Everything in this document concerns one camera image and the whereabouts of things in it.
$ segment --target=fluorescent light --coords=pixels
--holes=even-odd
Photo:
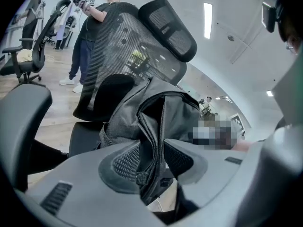
[[[271,8],[271,6],[268,3],[263,2],[263,4],[266,5],[266,6],[268,6],[269,8]]]
[[[210,33],[212,31],[212,19],[213,19],[213,6],[208,3],[204,3],[204,37],[210,39]]]
[[[268,96],[274,96],[271,91],[267,91],[266,93],[267,93]]]

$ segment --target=vent slot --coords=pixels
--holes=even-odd
[[[64,200],[70,192],[72,185],[69,183],[58,183],[41,203],[41,207],[52,215],[60,210]]]

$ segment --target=man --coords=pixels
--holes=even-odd
[[[17,17],[16,22],[26,17],[24,27],[22,30],[22,38],[32,39],[34,37],[36,25],[38,22],[38,19],[36,18],[34,12],[37,11],[37,8],[39,7],[40,3],[41,0],[30,0],[27,8],[25,9],[25,12]],[[21,45],[23,49],[31,50],[33,47],[33,42],[22,41]]]
[[[211,101],[212,97],[207,97],[206,103],[202,104],[203,108],[208,108]]]
[[[70,34],[71,34],[71,30],[72,30],[73,28],[75,28],[75,26],[77,25],[77,22],[78,22],[78,20],[79,20],[79,16],[78,16],[79,11],[80,11],[80,8],[76,8],[75,11],[74,11],[74,12],[69,16],[69,18],[67,19],[66,26],[70,26],[70,27],[71,27],[71,28],[70,28],[70,31],[69,31],[68,35],[67,35],[63,40],[57,40],[56,47],[55,47],[56,50],[59,50],[59,48],[60,48],[61,50],[64,49],[65,43],[66,43],[68,37],[69,37]]]
[[[83,23],[82,29],[74,47],[69,77],[61,80],[60,85],[75,84],[74,77],[76,76],[80,67],[80,83],[73,89],[73,92],[82,92],[86,72],[90,63],[90,55],[94,48],[94,42],[98,36],[99,29],[111,6],[119,1],[120,0],[107,0],[107,3],[102,4],[96,8],[88,5],[87,3],[80,4],[79,7],[82,7],[83,13],[85,13],[88,18]]]
[[[302,39],[280,1],[276,2],[276,21],[280,37],[283,42],[286,42],[286,48],[294,54],[298,54]]]

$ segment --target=backpack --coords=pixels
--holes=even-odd
[[[45,3],[43,1],[41,1],[38,5],[36,11],[31,9],[36,19],[44,18],[44,7],[45,7]]]
[[[199,104],[195,99],[165,81],[150,77],[129,91],[104,124],[99,134],[100,147],[140,141],[136,183],[141,199],[149,204],[159,196],[159,182],[166,179],[164,139],[192,143],[193,127],[198,126],[198,120]]]

